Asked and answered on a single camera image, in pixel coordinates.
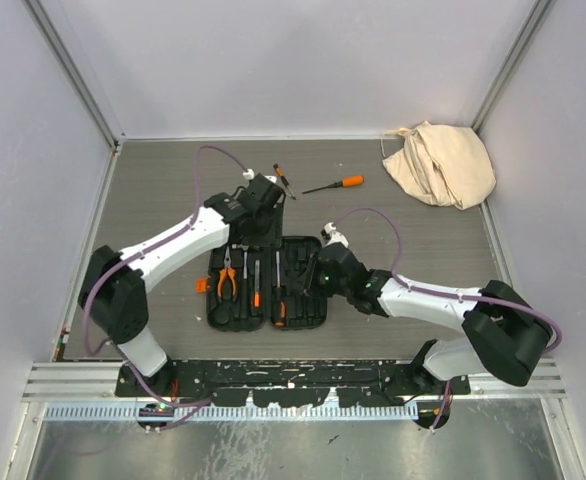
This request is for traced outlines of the black handled screwdriver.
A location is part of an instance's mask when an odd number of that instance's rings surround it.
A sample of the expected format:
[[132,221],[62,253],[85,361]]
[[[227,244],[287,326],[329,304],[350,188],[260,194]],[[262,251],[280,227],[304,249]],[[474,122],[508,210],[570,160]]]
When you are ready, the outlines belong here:
[[275,279],[276,285],[274,290],[274,325],[276,327],[283,327],[285,325],[286,306],[282,300],[281,257],[279,250],[275,252]]

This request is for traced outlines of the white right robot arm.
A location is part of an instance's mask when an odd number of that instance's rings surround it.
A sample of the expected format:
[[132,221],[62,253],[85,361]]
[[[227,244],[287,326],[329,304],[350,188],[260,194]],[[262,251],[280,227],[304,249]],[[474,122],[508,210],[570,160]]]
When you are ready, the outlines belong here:
[[446,381],[488,373],[515,386],[528,384],[543,354],[562,340],[557,325],[534,310],[508,284],[453,288],[368,269],[340,242],[323,247],[311,262],[306,291],[341,296],[357,311],[412,318],[458,332],[450,341],[425,343],[412,362],[417,390],[432,394]]

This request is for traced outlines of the black handled claw hammer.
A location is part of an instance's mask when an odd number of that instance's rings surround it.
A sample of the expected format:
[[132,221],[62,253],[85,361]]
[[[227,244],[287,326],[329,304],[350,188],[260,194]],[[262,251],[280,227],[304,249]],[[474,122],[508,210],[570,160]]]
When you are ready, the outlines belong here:
[[248,247],[241,244],[233,244],[232,247],[242,253],[242,277],[239,294],[238,320],[244,321],[249,317]]

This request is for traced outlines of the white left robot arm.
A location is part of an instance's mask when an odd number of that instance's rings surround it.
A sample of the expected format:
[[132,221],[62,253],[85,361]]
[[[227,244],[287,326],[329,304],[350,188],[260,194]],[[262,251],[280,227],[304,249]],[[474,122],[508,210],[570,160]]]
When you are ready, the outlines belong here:
[[137,372],[151,396],[173,384],[169,356],[154,338],[147,294],[198,256],[227,244],[271,246],[281,237],[284,190],[256,174],[233,194],[199,200],[194,212],[156,236],[119,251],[104,245],[89,261],[78,297],[83,326],[93,321]]

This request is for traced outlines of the black plastic tool case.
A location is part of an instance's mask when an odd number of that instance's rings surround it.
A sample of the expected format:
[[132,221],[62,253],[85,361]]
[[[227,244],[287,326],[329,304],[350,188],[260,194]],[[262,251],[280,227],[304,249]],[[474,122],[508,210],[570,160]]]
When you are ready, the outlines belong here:
[[[197,292],[206,298],[208,325],[224,332],[250,332],[268,323],[279,330],[306,330],[323,325],[328,302],[323,297],[304,293],[304,283],[311,273],[311,261],[320,252],[321,242],[313,236],[285,236],[279,247],[248,247],[249,317],[238,320],[242,277],[242,253],[227,244],[210,252],[208,272],[197,282]],[[238,293],[231,301],[217,299],[219,271],[223,268],[226,247],[230,247],[232,266],[236,269]],[[275,252],[280,251],[282,300],[286,306],[285,325],[274,325]],[[261,261],[261,307],[253,307],[254,262]]]

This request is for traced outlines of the orange black pliers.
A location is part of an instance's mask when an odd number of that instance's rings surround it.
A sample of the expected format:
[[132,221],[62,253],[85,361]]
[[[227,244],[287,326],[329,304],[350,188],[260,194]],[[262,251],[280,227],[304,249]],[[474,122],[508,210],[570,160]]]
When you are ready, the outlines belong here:
[[231,301],[237,297],[238,287],[236,269],[232,266],[230,247],[227,246],[223,258],[223,268],[219,271],[217,283],[217,299]]

